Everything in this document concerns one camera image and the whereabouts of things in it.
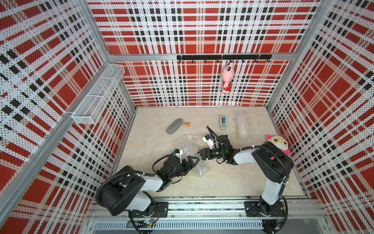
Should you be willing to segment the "clear glass vase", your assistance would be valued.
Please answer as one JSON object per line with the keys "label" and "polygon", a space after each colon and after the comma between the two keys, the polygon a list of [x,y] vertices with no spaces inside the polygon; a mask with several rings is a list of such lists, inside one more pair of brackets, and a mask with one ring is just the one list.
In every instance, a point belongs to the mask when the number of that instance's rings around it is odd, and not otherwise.
{"label": "clear glass vase", "polygon": [[[188,156],[195,156],[195,157],[198,157],[197,156],[197,152],[198,152],[198,148],[193,146],[193,147],[190,147],[188,149],[186,149],[186,153],[188,154]],[[194,168],[194,172],[196,173],[196,175],[198,177],[202,177],[204,176],[206,173],[207,173],[208,169],[206,167],[206,164],[203,160],[200,159],[199,163],[196,165],[196,167]]]}

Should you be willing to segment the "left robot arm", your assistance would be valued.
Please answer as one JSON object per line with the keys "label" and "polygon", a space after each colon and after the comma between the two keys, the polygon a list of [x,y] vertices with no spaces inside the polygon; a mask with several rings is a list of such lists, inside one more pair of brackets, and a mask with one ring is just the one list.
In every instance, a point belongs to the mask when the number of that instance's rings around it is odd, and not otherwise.
{"label": "left robot arm", "polygon": [[100,185],[95,200],[112,216],[128,211],[131,215],[138,212],[143,217],[151,217],[161,210],[149,192],[164,191],[174,178],[186,176],[199,161],[193,156],[182,159],[181,154],[173,151],[152,165],[152,174],[125,166]]}

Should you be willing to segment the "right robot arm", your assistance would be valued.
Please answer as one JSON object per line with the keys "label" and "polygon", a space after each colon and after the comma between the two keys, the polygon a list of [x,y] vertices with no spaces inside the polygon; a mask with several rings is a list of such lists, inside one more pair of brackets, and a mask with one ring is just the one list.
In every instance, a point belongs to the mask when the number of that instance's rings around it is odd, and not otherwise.
{"label": "right robot arm", "polygon": [[268,135],[267,141],[262,145],[235,149],[227,135],[219,136],[211,128],[207,129],[209,134],[203,137],[203,141],[209,147],[200,150],[198,156],[202,160],[222,159],[230,165],[257,163],[266,176],[266,184],[259,198],[258,207],[252,210],[252,214],[271,216],[276,209],[280,209],[282,194],[294,167],[294,162],[289,157],[287,140],[282,136]]}

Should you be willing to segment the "grey oval case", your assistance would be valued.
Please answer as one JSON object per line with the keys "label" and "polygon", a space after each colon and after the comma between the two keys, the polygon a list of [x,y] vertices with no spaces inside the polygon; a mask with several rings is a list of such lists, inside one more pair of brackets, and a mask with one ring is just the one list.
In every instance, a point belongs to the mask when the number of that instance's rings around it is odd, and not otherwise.
{"label": "grey oval case", "polygon": [[176,119],[171,125],[169,125],[167,128],[166,128],[166,133],[168,134],[173,134],[176,132],[176,130],[183,124],[183,119],[181,118],[178,118]]}

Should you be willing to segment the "pink white owl plush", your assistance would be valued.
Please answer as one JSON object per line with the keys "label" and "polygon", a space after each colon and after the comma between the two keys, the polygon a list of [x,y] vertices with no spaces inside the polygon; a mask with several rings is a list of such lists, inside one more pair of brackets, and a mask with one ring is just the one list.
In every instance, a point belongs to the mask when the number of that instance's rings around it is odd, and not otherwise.
{"label": "pink white owl plush", "polygon": [[267,135],[267,141],[274,144],[278,149],[282,150],[287,156],[290,155],[289,143],[283,137]]}

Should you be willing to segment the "hanging pink plush toy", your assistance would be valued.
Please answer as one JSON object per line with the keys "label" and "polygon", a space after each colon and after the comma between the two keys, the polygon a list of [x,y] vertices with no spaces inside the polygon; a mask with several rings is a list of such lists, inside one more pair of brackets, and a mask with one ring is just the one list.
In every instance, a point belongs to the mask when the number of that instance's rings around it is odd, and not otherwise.
{"label": "hanging pink plush toy", "polygon": [[228,94],[232,89],[232,81],[235,76],[234,64],[230,62],[228,65],[222,68],[221,78],[223,81],[222,93]]}

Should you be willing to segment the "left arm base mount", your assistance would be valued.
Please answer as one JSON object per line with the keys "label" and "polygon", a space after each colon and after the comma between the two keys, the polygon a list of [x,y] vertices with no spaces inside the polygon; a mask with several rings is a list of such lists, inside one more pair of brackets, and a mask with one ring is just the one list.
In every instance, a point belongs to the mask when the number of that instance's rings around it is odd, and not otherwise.
{"label": "left arm base mount", "polygon": [[168,202],[151,202],[145,211],[130,211],[133,218],[165,218],[168,216]]}

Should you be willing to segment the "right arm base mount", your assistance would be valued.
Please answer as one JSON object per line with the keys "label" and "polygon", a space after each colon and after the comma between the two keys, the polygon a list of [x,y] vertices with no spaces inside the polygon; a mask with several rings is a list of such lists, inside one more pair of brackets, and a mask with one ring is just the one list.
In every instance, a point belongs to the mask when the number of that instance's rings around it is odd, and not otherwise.
{"label": "right arm base mount", "polygon": [[281,201],[269,205],[263,201],[246,201],[244,210],[247,217],[285,217],[286,212]]}

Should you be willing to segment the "black hook rail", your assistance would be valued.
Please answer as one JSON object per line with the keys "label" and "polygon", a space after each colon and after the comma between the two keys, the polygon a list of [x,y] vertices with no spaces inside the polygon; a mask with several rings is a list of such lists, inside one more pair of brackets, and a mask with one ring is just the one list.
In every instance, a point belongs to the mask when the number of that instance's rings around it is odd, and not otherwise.
{"label": "black hook rail", "polygon": [[196,60],[271,60],[272,55],[178,55],[176,56],[178,61],[183,60],[190,60],[190,61],[196,61]]}

